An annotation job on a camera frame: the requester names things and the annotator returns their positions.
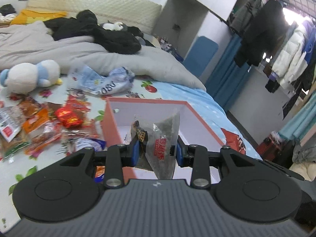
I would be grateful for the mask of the blue white snack bag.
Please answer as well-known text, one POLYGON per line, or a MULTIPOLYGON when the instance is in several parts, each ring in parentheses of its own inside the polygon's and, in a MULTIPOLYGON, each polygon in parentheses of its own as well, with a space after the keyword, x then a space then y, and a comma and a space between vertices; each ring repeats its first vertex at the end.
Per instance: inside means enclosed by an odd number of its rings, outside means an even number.
POLYGON ((74 153, 83 148, 93 148, 95 152, 103 151, 106 142, 99 139, 77 138, 70 141, 69 153, 74 153))

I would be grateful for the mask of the grey triangular snack packet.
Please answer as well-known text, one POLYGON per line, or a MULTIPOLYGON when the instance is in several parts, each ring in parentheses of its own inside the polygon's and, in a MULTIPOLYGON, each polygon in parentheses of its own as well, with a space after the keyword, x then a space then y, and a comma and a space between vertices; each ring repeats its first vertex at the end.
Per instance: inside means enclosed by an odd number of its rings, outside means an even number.
POLYGON ((130 135, 139 140, 138 168, 154 172, 158 179, 173 178, 179 125, 180 112, 177 109, 173 109, 170 116, 158 121, 134 117, 130 135))

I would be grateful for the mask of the red foil snack packet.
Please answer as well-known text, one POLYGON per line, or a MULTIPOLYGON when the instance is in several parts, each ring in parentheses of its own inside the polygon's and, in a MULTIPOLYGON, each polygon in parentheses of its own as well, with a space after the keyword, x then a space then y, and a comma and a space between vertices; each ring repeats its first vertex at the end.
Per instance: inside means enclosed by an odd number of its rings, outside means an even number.
POLYGON ((78 127, 83 124, 83 120, 68 106, 57 109, 55 116, 65 128, 78 127))

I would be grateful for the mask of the orange snack packet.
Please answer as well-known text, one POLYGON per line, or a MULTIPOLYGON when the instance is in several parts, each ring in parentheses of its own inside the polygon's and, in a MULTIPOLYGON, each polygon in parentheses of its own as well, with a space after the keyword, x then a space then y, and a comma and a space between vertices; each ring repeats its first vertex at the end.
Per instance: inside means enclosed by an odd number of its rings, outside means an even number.
POLYGON ((40 110, 32 118, 24 122, 23 130, 31 142, 25 150, 25 154, 32 156, 58 140, 62 135, 61 124, 55 119, 50 119, 48 109, 46 108, 40 110))

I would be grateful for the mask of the green dried tofu packet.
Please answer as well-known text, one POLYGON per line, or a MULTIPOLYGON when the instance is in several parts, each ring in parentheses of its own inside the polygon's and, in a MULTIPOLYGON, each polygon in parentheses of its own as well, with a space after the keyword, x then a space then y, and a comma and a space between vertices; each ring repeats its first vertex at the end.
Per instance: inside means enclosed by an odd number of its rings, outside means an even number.
POLYGON ((30 144, 30 140, 24 130, 21 130, 11 142, 7 142, 1 135, 1 157, 7 159, 30 144))

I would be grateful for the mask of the white shrimp snack packet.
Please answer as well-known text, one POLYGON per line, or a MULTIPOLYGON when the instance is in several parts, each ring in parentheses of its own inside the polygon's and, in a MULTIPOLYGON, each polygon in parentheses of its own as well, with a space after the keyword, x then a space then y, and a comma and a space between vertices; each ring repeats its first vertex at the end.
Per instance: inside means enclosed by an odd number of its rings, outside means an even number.
POLYGON ((18 106, 1 108, 1 135, 7 142, 11 142, 21 131, 24 115, 18 106))

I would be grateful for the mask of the red snack front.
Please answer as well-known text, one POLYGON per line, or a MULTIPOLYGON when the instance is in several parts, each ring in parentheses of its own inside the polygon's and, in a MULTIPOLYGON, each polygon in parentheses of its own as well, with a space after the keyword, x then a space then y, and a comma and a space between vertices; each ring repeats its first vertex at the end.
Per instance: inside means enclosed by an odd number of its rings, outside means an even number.
POLYGON ((224 133, 226 138, 226 146, 230 146, 233 150, 246 155, 246 146, 243 139, 233 132, 230 132, 224 128, 221 128, 221 131, 224 133))

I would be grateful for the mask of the pink cardboard box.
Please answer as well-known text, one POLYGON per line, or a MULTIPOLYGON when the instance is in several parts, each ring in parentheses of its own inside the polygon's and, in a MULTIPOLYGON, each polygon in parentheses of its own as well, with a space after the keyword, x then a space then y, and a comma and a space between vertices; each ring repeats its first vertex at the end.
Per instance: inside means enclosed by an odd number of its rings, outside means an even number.
POLYGON ((140 157, 150 165, 146 178, 183 178, 196 189, 210 188, 207 152, 218 152, 223 141, 188 102, 109 97, 101 129, 109 148, 107 188, 135 179, 140 157))

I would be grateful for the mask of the light blue bedsheet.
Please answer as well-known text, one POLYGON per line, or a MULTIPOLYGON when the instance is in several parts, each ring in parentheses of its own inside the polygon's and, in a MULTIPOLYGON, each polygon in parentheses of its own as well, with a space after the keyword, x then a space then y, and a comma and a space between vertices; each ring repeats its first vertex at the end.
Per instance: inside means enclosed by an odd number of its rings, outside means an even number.
POLYGON ((238 128, 227 118, 224 109, 214 101, 208 93, 201 89, 192 89, 178 84, 154 82, 164 100, 186 101, 202 117, 214 133, 225 142, 226 138, 222 129, 239 135, 246 146, 246 155, 261 159, 253 146, 242 136, 238 128))

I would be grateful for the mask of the crumpled blue white bag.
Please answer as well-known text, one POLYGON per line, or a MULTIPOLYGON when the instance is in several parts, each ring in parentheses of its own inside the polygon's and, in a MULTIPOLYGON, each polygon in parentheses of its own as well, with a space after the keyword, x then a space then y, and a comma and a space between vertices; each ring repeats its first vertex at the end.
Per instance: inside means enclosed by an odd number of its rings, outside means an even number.
POLYGON ((68 89, 104 96, 121 93, 133 86, 135 74, 119 67, 113 69, 108 76, 102 76, 85 64, 72 66, 68 73, 68 89))

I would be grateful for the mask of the blue curtain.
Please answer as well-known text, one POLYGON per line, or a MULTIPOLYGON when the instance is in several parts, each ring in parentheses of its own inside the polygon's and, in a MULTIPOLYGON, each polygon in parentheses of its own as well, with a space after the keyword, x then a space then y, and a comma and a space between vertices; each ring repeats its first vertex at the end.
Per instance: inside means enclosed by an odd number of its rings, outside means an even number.
POLYGON ((234 56, 241 46, 242 38, 232 36, 224 53, 206 81, 207 93, 213 97, 224 111, 228 111, 244 87, 249 77, 248 64, 237 66, 234 56))

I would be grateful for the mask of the fruit print tablecloth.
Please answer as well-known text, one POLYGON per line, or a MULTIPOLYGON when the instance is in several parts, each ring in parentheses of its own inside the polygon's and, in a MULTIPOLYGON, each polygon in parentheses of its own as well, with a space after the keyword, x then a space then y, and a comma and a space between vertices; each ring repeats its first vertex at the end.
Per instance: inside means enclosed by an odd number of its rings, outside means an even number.
POLYGON ((67 103, 83 113, 84 130, 93 129, 103 138, 100 121, 103 119, 105 98, 68 89, 67 78, 62 85, 39 88, 29 94, 42 104, 44 112, 36 118, 36 129, 31 134, 21 131, 14 140, 1 139, 1 232, 13 227, 20 217, 12 201, 12 193, 25 177, 63 159, 72 153, 65 128, 56 118, 55 110, 67 103))

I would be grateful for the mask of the white hanging jacket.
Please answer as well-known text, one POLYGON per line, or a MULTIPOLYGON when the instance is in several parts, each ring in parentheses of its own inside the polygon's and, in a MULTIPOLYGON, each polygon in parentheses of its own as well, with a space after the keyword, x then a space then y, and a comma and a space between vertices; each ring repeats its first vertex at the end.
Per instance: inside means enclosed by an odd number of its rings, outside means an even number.
POLYGON ((276 57, 272 73, 276 74, 277 82, 283 89, 287 89, 293 81, 297 80, 307 67, 302 52, 312 30, 313 22, 305 17, 276 57))

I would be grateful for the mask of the black hanging coat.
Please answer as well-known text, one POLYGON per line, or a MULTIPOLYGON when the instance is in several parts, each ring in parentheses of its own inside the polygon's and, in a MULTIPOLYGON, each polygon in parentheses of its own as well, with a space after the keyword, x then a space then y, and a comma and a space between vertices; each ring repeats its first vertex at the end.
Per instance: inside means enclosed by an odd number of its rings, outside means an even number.
POLYGON ((281 3, 276 0, 266 2, 242 37, 234 56, 236 65, 258 66, 263 54, 270 55, 276 49, 288 28, 281 3))

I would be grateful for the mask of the clothes pile on nightstand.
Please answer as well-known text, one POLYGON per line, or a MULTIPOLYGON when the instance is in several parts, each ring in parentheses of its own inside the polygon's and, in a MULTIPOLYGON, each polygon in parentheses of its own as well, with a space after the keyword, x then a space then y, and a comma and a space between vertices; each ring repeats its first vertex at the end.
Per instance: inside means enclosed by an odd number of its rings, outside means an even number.
POLYGON ((0 21, 10 22, 16 18, 17 12, 12 4, 5 4, 0 7, 0 21))

